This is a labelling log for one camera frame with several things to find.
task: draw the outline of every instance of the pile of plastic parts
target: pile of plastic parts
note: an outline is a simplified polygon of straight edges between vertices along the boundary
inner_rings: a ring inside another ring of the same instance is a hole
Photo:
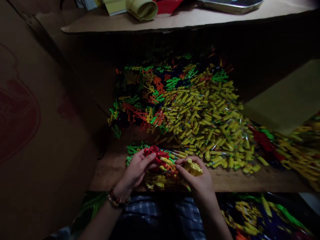
[[[222,215],[236,240],[315,239],[313,234],[285,207],[265,197],[239,194],[242,201],[220,205]]]
[[[273,167],[280,170],[293,169],[303,176],[310,186],[320,192],[320,154],[318,150],[305,147],[296,137],[270,132],[262,126],[250,126],[254,140]]]
[[[109,125],[120,138],[131,124],[161,135],[156,144],[172,144],[182,153],[205,157],[208,167],[260,169],[254,161],[253,135],[240,113],[233,81],[227,81],[222,60],[212,49],[207,56],[169,56],[159,65],[117,70],[120,97],[110,109]]]
[[[188,189],[188,191],[190,191],[188,184],[178,176],[175,162],[170,157],[173,152],[170,153],[170,151],[160,149],[157,146],[148,146],[144,142],[141,142],[140,146],[132,144],[127,148],[130,154],[135,154],[143,148],[144,156],[156,153],[156,158],[154,159],[153,163],[157,164],[158,167],[150,169],[148,174],[145,175],[144,179],[148,189],[154,189],[154,186],[157,186],[160,190],[163,190],[170,186],[182,184]],[[132,157],[133,155],[127,157],[127,166],[129,165]],[[191,159],[187,159],[184,168],[193,176],[199,176],[203,174],[200,166],[197,163],[192,162]]]

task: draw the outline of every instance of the beaded bracelet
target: beaded bracelet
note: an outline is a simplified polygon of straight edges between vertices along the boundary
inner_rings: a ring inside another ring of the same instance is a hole
[[[118,198],[113,194],[113,189],[114,189],[114,186],[111,188],[111,190],[109,191],[108,196],[107,196],[107,199],[109,200],[109,202],[111,202],[111,204],[114,207],[118,207],[118,208],[127,206],[129,204],[131,198],[129,197],[125,200]]]

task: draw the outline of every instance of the finger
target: finger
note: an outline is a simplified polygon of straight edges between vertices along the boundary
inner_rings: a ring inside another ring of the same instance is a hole
[[[187,170],[185,170],[180,165],[176,165],[176,169],[190,183],[190,185],[193,185],[193,181],[195,179],[195,176],[192,176]]]
[[[187,157],[187,158],[190,158],[193,162],[197,163],[201,169],[205,169],[206,166],[204,165],[203,161],[196,157],[196,156],[190,156],[190,157]]]
[[[136,152],[134,155],[140,156],[143,155],[144,149],[141,149],[139,152]]]
[[[182,163],[185,163],[187,161],[187,159],[186,158],[182,158],[182,159],[178,159],[177,161],[175,161],[174,163],[175,164],[179,164],[179,165],[181,165]]]
[[[140,165],[143,169],[145,169],[149,163],[151,163],[156,157],[156,153],[152,153],[148,156],[146,156],[141,162],[140,162]]]
[[[149,163],[149,165],[146,167],[146,169],[144,170],[145,172],[150,170],[150,169],[153,169],[153,168],[156,168],[156,167],[159,167],[159,164],[155,164],[155,163]]]

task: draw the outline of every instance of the table surface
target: table surface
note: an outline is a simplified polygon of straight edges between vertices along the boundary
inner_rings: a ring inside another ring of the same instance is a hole
[[[106,152],[98,160],[89,191],[106,191],[114,186],[126,169],[127,145],[141,140],[150,141],[153,135],[139,132],[137,128],[125,131],[121,139],[110,137]],[[217,192],[312,192],[308,183],[294,171],[280,171],[271,166],[247,177],[241,170],[236,172],[222,168],[210,169]]]

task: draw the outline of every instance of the plaid shirt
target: plaid shirt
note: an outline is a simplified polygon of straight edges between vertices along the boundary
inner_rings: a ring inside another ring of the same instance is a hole
[[[131,198],[110,239],[206,239],[192,197],[152,194]]]

